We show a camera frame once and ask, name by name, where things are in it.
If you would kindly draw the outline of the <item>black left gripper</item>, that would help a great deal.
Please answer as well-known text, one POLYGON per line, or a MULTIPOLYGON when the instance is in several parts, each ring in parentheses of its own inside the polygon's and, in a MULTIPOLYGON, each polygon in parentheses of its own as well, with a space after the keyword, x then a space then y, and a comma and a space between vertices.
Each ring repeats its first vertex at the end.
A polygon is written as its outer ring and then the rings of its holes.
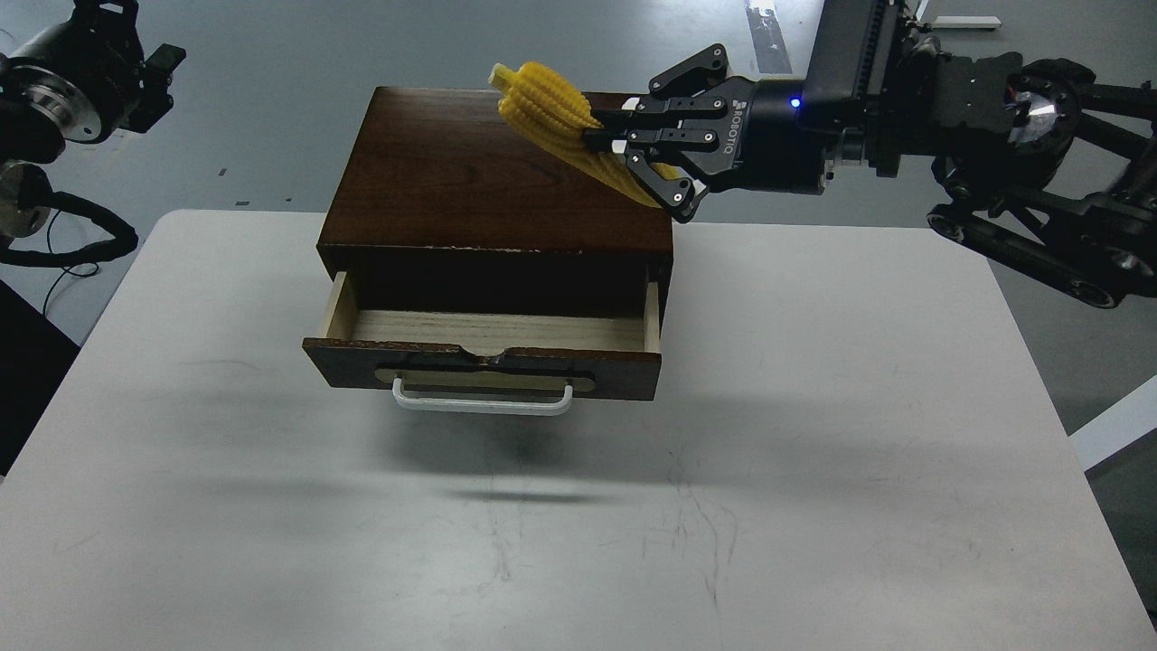
POLYGON ((40 114, 71 143, 103 143, 116 130, 143 135, 174 108, 174 71, 185 49, 163 42, 146 56, 137 1, 75 1, 3 65, 3 101, 40 114))

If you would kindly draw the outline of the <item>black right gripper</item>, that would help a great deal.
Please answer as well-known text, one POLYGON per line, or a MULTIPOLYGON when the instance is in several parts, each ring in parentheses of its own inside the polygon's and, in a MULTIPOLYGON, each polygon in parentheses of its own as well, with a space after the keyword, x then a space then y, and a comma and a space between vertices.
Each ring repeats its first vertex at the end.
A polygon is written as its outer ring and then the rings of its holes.
POLYGON ((583 146, 625 151, 634 180, 681 225, 710 191, 819 197, 827 164, 821 136, 798 124, 804 81, 728 77, 728 68, 725 46, 713 42, 654 75, 647 94, 624 99, 621 108, 595 108, 598 125, 583 130, 583 146), (708 154, 702 177, 685 153, 708 154), (676 177, 659 173, 658 164, 677 169, 676 177))

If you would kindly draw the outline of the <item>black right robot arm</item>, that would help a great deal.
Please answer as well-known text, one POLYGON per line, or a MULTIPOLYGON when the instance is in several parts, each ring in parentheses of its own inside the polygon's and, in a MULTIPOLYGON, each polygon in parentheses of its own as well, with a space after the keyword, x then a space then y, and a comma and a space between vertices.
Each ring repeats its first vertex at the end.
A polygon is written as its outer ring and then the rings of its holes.
POLYGON ((941 49, 901 1, 826 1, 806 77, 728 74, 716 44, 595 112, 588 151, 611 153, 671 219, 708 193, 818 197, 838 165, 896 177, 928 156, 949 204, 943 238, 1081 299, 1154 297, 1154 89, 1099 86, 1067 59, 972 59, 941 49))

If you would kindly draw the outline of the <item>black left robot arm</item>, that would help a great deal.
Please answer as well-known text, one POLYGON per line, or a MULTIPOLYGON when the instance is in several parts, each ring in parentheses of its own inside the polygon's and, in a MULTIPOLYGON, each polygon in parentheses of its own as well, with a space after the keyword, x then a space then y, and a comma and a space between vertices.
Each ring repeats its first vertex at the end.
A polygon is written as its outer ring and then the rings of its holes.
MULTIPOLYGON (((145 53, 138 15, 137 1, 76 1, 69 20, 3 56, 5 265, 71 273, 137 250, 132 225, 100 204, 53 188, 45 167, 69 143, 100 145, 118 130, 143 135, 174 108, 171 77, 185 49, 165 42, 145 53), (53 212, 88 220, 105 239, 66 251, 14 247, 40 231, 53 212)), ((12 286, 3 286, 1 343, 1 465, 8 473, 80 348, 49 320, 45 308, 34 308, 12 286)))

